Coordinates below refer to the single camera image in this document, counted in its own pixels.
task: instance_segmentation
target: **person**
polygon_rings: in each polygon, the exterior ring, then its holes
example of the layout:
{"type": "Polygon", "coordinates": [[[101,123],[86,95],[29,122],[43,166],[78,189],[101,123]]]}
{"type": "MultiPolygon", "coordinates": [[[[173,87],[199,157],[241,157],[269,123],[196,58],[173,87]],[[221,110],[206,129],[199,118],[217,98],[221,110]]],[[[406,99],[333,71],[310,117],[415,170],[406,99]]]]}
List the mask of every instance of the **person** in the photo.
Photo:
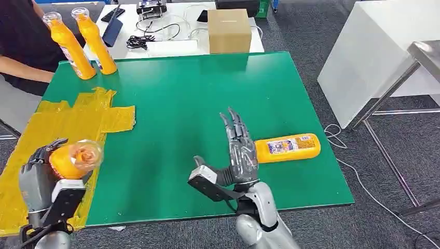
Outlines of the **person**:
{"type": "Polygon", "coordinates": [[[43,96],[60,61],[67,60],[43,23],[35,0],[3,0],[0,8],[0,74],[12,86],[43,96]]]}

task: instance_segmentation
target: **green tabletop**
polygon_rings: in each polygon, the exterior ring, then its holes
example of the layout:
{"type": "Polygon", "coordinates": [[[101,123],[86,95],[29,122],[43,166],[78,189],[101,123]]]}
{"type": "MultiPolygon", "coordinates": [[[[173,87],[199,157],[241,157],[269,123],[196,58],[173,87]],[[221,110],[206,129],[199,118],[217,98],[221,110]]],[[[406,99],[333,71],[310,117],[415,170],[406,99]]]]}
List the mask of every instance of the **green tabletop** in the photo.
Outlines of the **green tabletop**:
{"type": "Polygon", "coordinates": [[[219,112],[228,106],[254,140],[314,133],[321,153],[308,160],[260,164],[259,177],[281,210],[353,203],[353,197],[287,52],[117,61],[118,72],[80,80],[60,64],[43,99],[74,103],[101,86],[113,106],[136,107],[132,131],[110,133],[87,226],[231,214],[187,184],[194,155],[229,165],[219,112]]]}

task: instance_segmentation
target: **black shirt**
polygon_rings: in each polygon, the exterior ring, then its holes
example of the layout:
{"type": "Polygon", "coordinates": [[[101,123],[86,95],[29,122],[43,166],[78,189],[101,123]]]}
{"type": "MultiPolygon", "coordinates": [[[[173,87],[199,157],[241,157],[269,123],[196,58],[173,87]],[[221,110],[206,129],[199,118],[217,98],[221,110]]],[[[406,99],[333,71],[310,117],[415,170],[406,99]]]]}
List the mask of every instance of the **black shirt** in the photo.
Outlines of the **black shirt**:
{"type": "MultiPolygon", "coordinates": [[[[0,8],[0,54],[28,66],[55,72],[66,60],[50,31],[35,13],[32,0],[2,0],[0,8]]],[[[35,95],[49,84],[4,74],[7,82],[35,95]]]]}

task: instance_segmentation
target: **black phone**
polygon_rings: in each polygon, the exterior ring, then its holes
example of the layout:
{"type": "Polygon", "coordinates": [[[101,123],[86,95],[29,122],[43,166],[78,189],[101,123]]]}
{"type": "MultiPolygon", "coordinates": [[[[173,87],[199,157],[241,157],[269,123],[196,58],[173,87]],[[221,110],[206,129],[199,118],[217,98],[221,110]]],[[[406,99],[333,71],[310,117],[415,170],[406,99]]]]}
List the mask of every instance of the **black phone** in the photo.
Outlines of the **black phone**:
{"type": "Polygon", "coordinates": [[[115,17],[119,17],[120,15],[122,15],[125,12],[124,9],[115,8],[114,10],[112,10],[108,14],[106,14],[103,18],[101,18],[101,21],[103,21],[103,22],[110,22],[110,19],[112,18],[113,13],[115,12],[115,10],[117,10],[117,12],[115,13],[115,17]]]}
{"type": "Polygon", "coordinates": [[[198,22],[208,22],[208,11],[203,10],[202,13],[200,13],[199,18],[197,18],[198,22]]]}

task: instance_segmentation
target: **person's arm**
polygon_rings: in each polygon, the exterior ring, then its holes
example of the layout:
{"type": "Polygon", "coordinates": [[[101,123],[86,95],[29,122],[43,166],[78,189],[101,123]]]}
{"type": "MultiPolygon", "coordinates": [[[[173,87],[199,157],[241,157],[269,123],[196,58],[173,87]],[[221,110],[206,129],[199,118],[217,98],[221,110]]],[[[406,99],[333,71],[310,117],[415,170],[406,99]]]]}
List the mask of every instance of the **person's arm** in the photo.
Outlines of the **person's arm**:
{"type": "Polygon", "coordinates": [[[23,79],[50,83],[53,73],[33,68],[0,54],[0,73],[9,74],[23,79]]]}
{"type": "Polygon", "coordinates": [[[42,18],[44,15],[44,11],[41,9],[41,7],[35,2],[35,0],[29,0],[30,2],[32,2],[32,5],[34,7],[34,11],[35,13],[37,13],[37,15],[42,18]]]}

